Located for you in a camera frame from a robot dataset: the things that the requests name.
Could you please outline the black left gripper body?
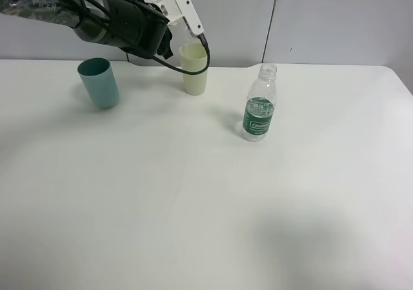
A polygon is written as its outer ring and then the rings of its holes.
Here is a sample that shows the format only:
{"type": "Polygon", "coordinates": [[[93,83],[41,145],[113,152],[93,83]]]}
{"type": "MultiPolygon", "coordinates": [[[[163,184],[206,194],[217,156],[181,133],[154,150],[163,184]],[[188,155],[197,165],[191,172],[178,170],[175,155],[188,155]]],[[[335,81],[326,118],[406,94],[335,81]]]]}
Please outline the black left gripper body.
{"type": "Polygon", "coordinates": [[[128,53],[143,59],[151,59],[158,55],[165,59],[173,56],[170,42],[173,35],[167,26],[167,20],[157,8],[138,2],[137,8],[142,12],[141,38],[135,48],[129,48],[128,53]]]}

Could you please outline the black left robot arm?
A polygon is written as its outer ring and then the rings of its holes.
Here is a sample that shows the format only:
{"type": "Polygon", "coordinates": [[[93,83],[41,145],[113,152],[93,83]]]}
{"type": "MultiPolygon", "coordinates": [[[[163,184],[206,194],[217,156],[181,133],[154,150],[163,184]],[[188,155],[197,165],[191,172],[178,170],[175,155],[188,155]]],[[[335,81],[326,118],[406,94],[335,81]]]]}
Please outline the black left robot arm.
{"type": "Polygon", "coordinates": [[[172,57],[169,20],[145,0],[1,0],[1,13],[70,27],[85,42],[172,57]]]}

